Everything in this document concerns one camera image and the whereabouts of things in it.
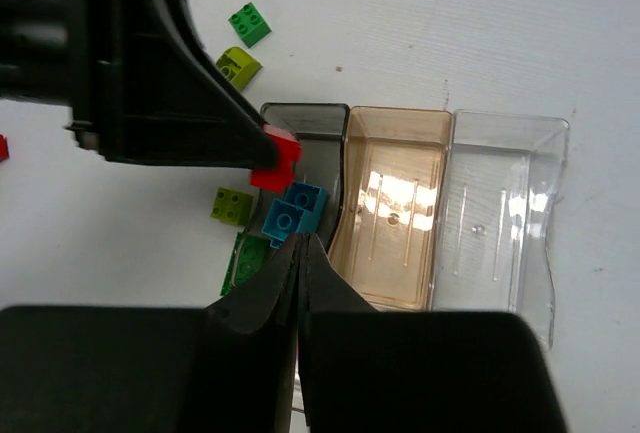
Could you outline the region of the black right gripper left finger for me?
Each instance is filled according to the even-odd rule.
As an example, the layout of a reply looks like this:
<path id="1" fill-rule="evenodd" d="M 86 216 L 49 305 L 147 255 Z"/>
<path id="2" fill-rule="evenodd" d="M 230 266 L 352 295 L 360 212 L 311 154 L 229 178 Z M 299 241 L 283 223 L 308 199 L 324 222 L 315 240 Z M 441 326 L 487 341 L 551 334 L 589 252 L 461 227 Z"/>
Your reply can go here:
<path id="1" fill-rule="evenodd" d="M 5 432 L 286 432 L 301 237 L 201 308 L 1 313 Z"/>

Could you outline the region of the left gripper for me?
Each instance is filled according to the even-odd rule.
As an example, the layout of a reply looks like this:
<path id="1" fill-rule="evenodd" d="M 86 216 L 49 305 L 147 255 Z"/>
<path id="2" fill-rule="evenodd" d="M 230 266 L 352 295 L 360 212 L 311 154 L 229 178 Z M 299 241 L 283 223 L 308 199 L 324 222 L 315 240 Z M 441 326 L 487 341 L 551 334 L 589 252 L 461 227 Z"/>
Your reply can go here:
<path id="1" fill-rule="evenodd" d="M 68 106 L 112 162 L 271 168 L 265 121 L 215 66 L 188 0 L 1 0 L 1 96 Z"/>

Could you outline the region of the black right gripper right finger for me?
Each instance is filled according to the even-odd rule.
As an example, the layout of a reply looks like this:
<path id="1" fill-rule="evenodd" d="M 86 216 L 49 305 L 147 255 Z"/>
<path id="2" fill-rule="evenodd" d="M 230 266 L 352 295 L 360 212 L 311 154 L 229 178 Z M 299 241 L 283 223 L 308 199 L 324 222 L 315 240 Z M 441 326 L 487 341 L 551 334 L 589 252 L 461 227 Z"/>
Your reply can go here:
<path id="1" fill-rule="evenodd" d="M 314 432 L 563 432 L 529 326 L 502 312 L 381 312 L 298 241 L 299 367 Z"/>

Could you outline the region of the red arched lego brick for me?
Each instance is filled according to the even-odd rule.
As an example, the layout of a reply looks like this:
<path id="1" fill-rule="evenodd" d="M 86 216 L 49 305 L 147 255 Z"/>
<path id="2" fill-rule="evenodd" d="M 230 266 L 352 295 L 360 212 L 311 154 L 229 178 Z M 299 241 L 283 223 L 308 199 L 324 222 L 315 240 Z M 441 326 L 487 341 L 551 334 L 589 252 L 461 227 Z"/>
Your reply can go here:
<path id="1" fill-rule="evenodd" d="M 256 188 L 282 193 L 294 181 L 294 166 L 302 155 L 302 146 L 289 131 L 267 124 L 267 136 L 276 146 L 278 159 L 273 168 L 252 170 L 250 184 Z"/>

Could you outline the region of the long teal lego brick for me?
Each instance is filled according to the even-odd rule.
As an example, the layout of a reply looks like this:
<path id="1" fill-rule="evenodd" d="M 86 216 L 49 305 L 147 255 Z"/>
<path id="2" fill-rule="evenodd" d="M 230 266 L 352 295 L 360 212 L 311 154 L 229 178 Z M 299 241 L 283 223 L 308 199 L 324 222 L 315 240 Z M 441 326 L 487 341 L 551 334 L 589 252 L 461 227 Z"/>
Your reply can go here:
<path id="1" fill-rule="evenodd" d="M 297 233 L 315 232 L 324 211 L 328 191 L 318 185 L 294 181 L 289 187 L 285 202 L 293 205 L 301 214 Z"/>

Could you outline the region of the small teal square lego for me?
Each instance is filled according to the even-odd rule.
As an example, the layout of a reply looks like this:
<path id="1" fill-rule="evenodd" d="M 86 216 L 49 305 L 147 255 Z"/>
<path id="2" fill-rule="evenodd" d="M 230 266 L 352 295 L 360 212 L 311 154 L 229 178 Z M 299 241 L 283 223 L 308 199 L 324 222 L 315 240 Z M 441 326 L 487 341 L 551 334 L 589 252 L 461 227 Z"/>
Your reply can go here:
<path id="1" fill-rule="evenodd" d="M 281 199 L 274 199 L 263 222 L 261 232 L 270 246 L 279 249 L 288 236 L 297 230 L 305 211 Z"/>

